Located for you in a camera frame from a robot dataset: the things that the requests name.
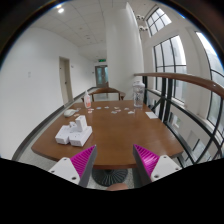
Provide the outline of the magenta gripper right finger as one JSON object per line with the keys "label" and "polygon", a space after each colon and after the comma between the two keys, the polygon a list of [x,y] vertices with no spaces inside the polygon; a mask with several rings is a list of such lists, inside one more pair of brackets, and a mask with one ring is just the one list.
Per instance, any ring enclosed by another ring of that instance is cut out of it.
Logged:
{"label": "magenta gripper right finger", "polygon": [[133,145],[133,156],[143,185],[148,185],[181,170],[181,167],[168,155],[158,156],[137,144]]}

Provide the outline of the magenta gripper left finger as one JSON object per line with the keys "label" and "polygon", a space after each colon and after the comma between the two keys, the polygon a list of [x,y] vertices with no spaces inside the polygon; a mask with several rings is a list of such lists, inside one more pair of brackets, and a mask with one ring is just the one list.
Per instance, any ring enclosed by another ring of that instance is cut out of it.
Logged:
{"label": "magenta gripper left finger", "polygon": [[96,156],[97,146],[93,145],[71,158],[61,158],[49,172],[81,187],[86,187]]}

